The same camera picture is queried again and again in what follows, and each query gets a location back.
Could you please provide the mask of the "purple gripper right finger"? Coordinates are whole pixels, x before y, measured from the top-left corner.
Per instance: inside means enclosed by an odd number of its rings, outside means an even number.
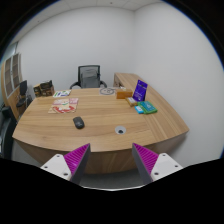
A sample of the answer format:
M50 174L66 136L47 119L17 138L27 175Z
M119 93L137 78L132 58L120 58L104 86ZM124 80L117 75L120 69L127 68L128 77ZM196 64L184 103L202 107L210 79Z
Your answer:
M136 143L132 144L132 155L144 185L182 169L168 154L157 154Z

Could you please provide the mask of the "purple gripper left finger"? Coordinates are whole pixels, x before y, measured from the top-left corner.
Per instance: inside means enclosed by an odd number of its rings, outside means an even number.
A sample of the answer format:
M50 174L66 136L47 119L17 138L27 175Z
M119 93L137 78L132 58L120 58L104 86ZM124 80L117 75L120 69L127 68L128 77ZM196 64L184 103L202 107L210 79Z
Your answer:
M42 169L79 185L89 155L90 145L86 144L65 155L54 155L42 166Z

